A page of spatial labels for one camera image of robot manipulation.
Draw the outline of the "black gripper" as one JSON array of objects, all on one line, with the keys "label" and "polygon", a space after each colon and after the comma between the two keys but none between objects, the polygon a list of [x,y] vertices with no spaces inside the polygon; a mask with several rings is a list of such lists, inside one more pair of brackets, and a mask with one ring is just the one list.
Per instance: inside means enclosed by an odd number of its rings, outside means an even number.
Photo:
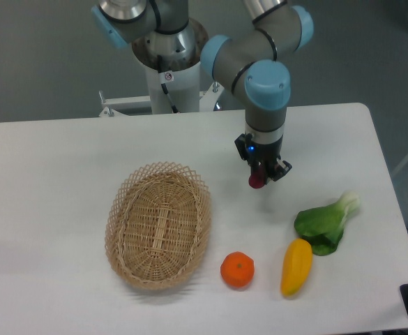
[{"label": "black gripper", "polygon": [[260,144],[252,133],[242,133],[234,141],[239,156],[250,166],[250,173],[258,170],[259,164],[264,165],[265,184],[282,179],[292,165],[281,160],[282,137],[275,142]]}]

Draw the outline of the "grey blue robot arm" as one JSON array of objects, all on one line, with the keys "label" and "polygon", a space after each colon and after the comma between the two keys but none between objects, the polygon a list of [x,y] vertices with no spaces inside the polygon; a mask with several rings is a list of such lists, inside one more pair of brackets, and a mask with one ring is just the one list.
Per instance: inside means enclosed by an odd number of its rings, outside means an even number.
[{"label": "grey blue robot arm", "polygon": [[280,57],[301,49],[314,33],[309,12],[287,1],[245,1],[253,29],[245,37],[209,37],[187,1],[99,1],[96,24],[117,48],[131,46],[145,68],[154,114],[212,108],[199,94],[199,70],[245,108],[245,130],[235,145],[250,166],[249,184],[261,188],[291,165],[280,155],[291,79]]}]

